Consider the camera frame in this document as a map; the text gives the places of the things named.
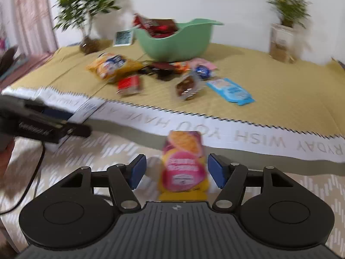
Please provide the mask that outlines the person's left hand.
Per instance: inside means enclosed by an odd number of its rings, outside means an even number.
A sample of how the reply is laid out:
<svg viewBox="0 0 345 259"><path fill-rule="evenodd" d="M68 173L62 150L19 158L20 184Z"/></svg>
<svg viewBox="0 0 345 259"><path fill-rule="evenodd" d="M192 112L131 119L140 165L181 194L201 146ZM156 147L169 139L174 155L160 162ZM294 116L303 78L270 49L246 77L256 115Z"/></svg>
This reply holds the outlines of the person's left hand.
<svg viewBox="0 0 345 259"><path fill-rule="evenodd" d="M0 153L0 178L2 178L5 175L5 171L12 157L14 147L15 140L12 139L6 146L5 150L1 151Z"/></svg>

